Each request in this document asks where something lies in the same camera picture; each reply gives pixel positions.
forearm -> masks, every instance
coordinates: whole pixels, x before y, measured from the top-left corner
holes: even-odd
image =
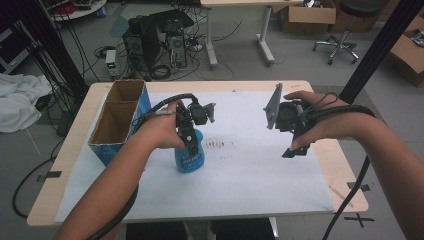
[[[55,238],[86,239],[109,223],[134,192],[153,149],[142,134],[131,137],[74,207]]]
[[[357,140],[367,152],[386,198],[408,239],[424,229],[424,163],[384,123],[360,120]]]

computer tower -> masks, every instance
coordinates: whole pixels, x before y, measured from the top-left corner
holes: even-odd
[[[187,67],[187,57],[184,35],[173,34],[166,37],[169,48],[169,58],[171,67],[184,68]]]
[[[133,70],[149,71],[160,52],[156,24],[152,17],[142,16],[128,21],[130,27],[122,35],[128,62]]]
[[[28,38],[13,32],[0,19],[0,73],[9,74],[29,56]]]

pen mark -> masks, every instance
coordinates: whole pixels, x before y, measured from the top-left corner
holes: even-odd
[[[328,185],[328,187],[330,187],[330,189],[339,197],[341,198],[343,201],[346,199],[345,196],[343,196],[343,194],[341,194],[337,189],[333,188],[331,185]],[[349,207],[353,208],[353,203],[349,202],[348,203]]]

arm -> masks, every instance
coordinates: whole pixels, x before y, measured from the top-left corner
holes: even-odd
[[[175,111],[176,105],[167,109]],[[175,128],[175,114],[144,123],[79,200],[55,239],[87,239],[109,223],[134,192],[153,150],[184,147]]]
[[[317,103],[323,95],[294,92],[287,100]],[[329,107],[346,105],[338,100]],[[424,162],[383,122],[362,113],[345,113],[320,119],[295,139],[292,150],[323,138],[353,137],[367,152],[389,205],[408,239],[419,239],[424,229]]]

metal stand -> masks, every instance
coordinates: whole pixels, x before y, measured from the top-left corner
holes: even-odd
[[[275,62],[274,56],[272,55],[271,50],[269,50],[269,47],[267,43],[265,42],[271,10],[272,10],[272,6],[268,5],[265,9],[262,32],[260,34],[256,34],[256,37],[258,38],[259,47],[261,48],[262,52],[265,54],[268,66],[271,66]],[[207,9],[206,50],[208,52],[210,68],[214,69],[218,66],[218,61],[216,59],[215,50],[213,49],[213,45],[212,45],[212,8]]]
[[[256,34],[256,37],[258,38],[259,47],[262,49],[262,52],[264,52],[265,57],[267,59],[268,67],[275,62],[274,56],[272,55],[271,50],[269,50],[268,44],[265,42],[271,10],[272,10],[272,6],[270,5],[266,6],[265,14],[264,14],[264,23],[262,25],[262,32],[261,34]]]
[[[215,50],[212,45],[212,8],[208,8],[207,12],[207,36],[206,36],[206,50],[209,56],[210,68],[215,69],[218,66],[218,61],[216,60]]]

